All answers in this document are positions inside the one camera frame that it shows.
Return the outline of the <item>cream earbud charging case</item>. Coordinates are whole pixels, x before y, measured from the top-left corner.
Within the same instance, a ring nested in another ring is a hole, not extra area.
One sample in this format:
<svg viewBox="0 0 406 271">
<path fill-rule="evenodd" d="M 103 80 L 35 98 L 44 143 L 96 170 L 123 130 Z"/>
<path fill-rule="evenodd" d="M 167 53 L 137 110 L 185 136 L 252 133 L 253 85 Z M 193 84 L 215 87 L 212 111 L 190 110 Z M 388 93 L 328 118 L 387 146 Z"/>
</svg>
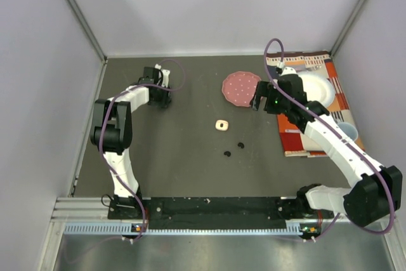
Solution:
<svg viewBox="0 0 406 271">
<path fill-rule="evenodd" d="M 217 120 L 215 123 L 215 128 L 218 131 L 227 131 L 229 128 L 229 123 L 226 120 Z"/>
</svg>

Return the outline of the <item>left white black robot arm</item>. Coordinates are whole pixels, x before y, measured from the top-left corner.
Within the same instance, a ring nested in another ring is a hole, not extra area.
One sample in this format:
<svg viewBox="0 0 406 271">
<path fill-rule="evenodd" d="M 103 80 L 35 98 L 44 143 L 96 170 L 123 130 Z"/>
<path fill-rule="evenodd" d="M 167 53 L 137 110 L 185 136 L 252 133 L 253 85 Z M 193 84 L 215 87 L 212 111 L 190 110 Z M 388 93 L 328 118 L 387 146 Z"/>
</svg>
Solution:
<svg viewBox="0 0 406 271">
<path fill-rule="evenodd" d="M 140 185 L 133 173 L 129 147 L 133 139 L 132 113 L 143 105 L 166 108 L 171 103 L 170 71 L 145 67 L 139 80 L 117 96 L 98 99 L 93 106 L 90 140 L 107 163 L 114 194 L 108 206 L 111 220 L 145 217 Z"/>
</svg>

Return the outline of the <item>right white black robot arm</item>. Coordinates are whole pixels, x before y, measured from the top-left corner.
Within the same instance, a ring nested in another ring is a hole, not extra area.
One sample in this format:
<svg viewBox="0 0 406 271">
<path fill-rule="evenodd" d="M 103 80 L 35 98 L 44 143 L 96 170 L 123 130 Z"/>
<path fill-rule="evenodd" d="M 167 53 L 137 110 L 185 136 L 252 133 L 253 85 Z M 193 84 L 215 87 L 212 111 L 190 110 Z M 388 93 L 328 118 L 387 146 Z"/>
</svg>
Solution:
<svg viewBox="0 0 406 271">
<path fill-rule="evenodd" d="M 393 225 L 402 199 L 402 173 L 386 167 L 364 152 L 337 125 L 329 111 L 316 100 L 308 100 L 303 80 L 297 74 L 277 81 L 259 81 L 250 102 L 258 110 L 265 101 L 269 114 L 284 115 L 302 134 L 317 143 L 346 178 L 348 188 L 314 184 L 298 192 L 297 212 L 309 218 L 319 209 L 341 213 L 355 225 L 366 227 L 389 216 Z"/>
</svg>

